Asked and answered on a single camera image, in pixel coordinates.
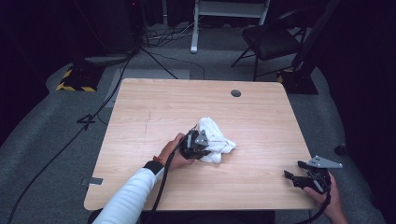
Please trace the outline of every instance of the white towel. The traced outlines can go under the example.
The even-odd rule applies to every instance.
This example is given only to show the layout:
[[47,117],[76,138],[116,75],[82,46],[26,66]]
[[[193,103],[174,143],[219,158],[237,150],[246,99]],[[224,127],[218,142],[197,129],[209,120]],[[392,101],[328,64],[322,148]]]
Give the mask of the white towel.
[[236,143],[224,137],[218,125],[211,118],[199,120],[199,131],[205,130],[209,146],[205,149],[211,151],[201,158],[204,162],[221,163],[221,153],[229,153],[236,147]]

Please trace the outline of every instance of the metal bracket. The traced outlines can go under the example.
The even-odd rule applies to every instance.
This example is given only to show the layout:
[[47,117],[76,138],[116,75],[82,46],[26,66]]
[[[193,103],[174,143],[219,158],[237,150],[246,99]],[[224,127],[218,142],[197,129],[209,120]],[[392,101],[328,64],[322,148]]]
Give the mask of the metal bracket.
[[343,164],[315,156],[312,160],[306,163],[308,166],[318,168],[343,168]]
[[207,141],[205,130],[201,130],[197,138],[195,139],[195,143],[204,147],[209,146],[209,142]]
[[102,185],[102,183],[103,183],[103,178],[90,177],[90,178],[82,178],[79,184],[82,186],[89,187],[90,185]]

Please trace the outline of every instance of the finger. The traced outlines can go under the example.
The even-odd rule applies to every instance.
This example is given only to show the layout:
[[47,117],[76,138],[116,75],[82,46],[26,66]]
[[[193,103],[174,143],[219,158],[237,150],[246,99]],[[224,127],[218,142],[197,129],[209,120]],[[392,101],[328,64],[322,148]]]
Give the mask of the finger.
[[195,162],[195,160],[193,160],[193,159],[189,159],[189,163],[188,163],[188,165],[192,165],[194,162]]
[[329,176],[330,176],[330,180],[332,181],[332,183],[335,184],[335,177],[332,173],[329,172]]
[[179,142],[184,137],[184,133],[178,133],[175,137],[175,142]]
[[311,197],[315,202],[317,203],[323,203],[324,202],[324,198],[323,195],[317,193],[314,189],[311,189],[309,187],[305,187],[304,191],[306,192],[306,194],[308,194],[309,197]]

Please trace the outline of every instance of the table top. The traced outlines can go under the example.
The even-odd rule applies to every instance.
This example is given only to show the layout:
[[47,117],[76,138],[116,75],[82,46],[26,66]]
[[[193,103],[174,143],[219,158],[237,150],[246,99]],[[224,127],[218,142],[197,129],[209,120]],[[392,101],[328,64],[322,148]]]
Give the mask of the table top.
[[[232,90],[241,92],[233,97]],[[279,83],[125,78],[92,177],[85,208],[95,210],[178,133],[210,117],[236,143],[222,163],[196,161],[168,174],[158,210],[315,207],[283,171],[304,175],[311,156]],[[161,179],[148,197],[154,205]]]

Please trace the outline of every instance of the black device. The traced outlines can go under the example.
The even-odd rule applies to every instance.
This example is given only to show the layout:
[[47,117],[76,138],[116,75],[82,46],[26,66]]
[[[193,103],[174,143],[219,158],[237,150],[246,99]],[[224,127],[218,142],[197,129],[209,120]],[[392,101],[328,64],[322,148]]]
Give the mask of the black device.
[[318,193],[325,193],[330,190],[332,183],[327,168],[342,168],[341,163],[326,160],[319,156],[314,157],[309,162],[298,161],[298,166],[306,170],[308,176],[295,176],[288,171],[284,171],[285,177],[293,182],[294,187],[309,187]]
[[181,140],[179,145],[180,154],[186,159],[199,160],[203,156],[207,156],[210,151],[205,150],[209,146],[205,130],[191,129]]

